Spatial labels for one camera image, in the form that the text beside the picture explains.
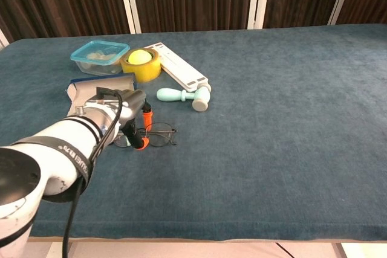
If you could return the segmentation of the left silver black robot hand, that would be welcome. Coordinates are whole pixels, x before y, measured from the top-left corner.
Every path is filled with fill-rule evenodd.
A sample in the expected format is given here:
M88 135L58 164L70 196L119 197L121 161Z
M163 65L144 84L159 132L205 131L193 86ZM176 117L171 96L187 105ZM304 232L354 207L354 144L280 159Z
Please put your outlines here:
M118 94L117 97L115 95L102 97L103 92L108 93L108 90L106 88L97 88L97 95L85 103L86 107L115 113L119 117L117 122L119 131L114 141L115 144L118 144L118 140L125 136L126 142L133 148L143 150L149 144L149 138L142 136L140 129L135 125L135 118L142 111L144 128L152 128L153 111L146 100L146 93L139 89L135 91L113 90L113 93Z

